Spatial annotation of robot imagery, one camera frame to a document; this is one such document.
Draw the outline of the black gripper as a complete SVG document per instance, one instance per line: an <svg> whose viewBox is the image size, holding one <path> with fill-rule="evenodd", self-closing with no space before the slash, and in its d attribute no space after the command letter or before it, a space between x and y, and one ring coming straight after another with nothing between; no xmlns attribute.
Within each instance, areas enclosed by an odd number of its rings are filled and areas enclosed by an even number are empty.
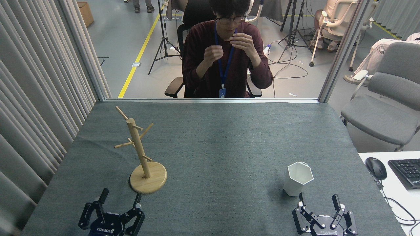
<svg viewBox="0 0 420 236"><path fill-rule="evenodd" d="M354 213L341 204L337 194L332 196L336 213L331 216L317 216L305 204L304 194L299 194L299 202L292 212L298 234L311 233L312 236L357 236L358 230ZM341 226L340 220L345 218L346 225Z"/></svg>
<svg viewBox="0 0 420 236"><path fill-rule="evenodd" d="M85 204L78 226L83 230L90 228L89 236L122 236L123 234L137 236L145 219L140 204L141 194L137 194L133 207L123 215L104 213L102 205L108 194L108 188L104 188L98 200ZM93 210L96 211L97 219L90 224ZM134 223L125 228L125 224L133 218L135 218Z"/></svg>

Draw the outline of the person's right hand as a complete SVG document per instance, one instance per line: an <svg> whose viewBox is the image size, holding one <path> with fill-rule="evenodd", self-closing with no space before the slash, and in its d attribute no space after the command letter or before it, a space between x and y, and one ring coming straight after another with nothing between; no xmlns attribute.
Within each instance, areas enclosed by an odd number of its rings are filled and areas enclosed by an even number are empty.
<svg viewBox="0 0 420 236"><path fill-rule="evenodd" d="M204 50L204 62L211 66L214 61L221 59L223 54L221 45L210 45Z"/></svg>

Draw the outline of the person's left hand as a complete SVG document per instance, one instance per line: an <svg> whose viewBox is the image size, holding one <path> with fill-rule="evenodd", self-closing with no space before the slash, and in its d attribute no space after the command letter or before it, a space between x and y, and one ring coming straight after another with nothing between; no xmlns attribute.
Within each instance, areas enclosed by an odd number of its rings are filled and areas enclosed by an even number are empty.
<svg viewBox="0 0 420 236"><path fill-rule="evenodd" d="M256 64L254 66L258 66L261 62L258 51L255 49L253 38L250 35L246 33L234 33L230 37L229 42L235 48L243 50L251 62Z"/></svg>

